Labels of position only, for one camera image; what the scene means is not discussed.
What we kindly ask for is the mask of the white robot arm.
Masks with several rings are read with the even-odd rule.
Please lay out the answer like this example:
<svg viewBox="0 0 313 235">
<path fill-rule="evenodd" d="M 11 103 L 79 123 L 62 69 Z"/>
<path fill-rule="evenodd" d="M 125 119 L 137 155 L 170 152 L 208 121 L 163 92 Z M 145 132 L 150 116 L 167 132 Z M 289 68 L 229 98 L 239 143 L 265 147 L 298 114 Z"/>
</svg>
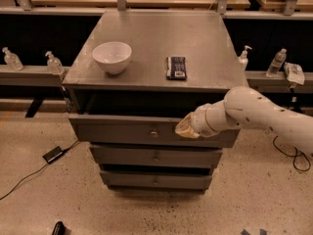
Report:
<svg viewBox="0 0 313 235">
<path fill-rule="evenodd" d="M 217 103 L 197 107 L 176 125 L 175 133 L 209 138 L 244 126 L 269 129 L 307 156 L 313 153 L 313 117 L 282 108 L 246 86 L 230 89 Z"/>
</svg>

